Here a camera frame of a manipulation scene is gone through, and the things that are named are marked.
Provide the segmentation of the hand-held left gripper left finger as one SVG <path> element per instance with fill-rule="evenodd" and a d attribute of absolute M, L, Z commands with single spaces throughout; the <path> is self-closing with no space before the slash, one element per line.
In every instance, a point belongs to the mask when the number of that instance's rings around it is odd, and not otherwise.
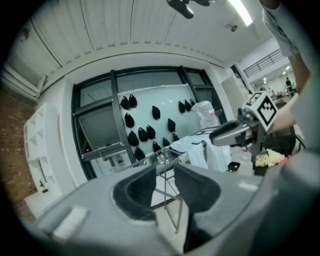
<path fill-rule="evenodd" d="M 50 256 L 176 256 L 151 208 L 154 165 L 92 179 L 29 227 Z"/>

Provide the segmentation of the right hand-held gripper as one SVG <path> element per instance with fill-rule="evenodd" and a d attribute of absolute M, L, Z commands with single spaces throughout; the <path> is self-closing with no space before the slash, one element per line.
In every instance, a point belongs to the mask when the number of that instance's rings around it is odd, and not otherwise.
<path fill-rule="evenodd" d="M 253 157 L 263 151 L 263 142 L 275 121 L 278 108 L 266 91 L 256 91 L 238 108 L 238 120 L 228 121 L 209 134 L 214 146 L 245 145 Z"/>

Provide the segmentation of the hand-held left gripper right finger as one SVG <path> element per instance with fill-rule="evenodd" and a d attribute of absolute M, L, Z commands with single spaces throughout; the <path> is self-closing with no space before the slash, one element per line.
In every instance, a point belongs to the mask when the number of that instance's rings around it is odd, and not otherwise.
<path fill-rule="evenodd" d="M 293 254 L 320 226 L 320 155 L 302 151 L 264 176 L 177 164 L 188 207 L 183 246 L 193 256 Z"/>

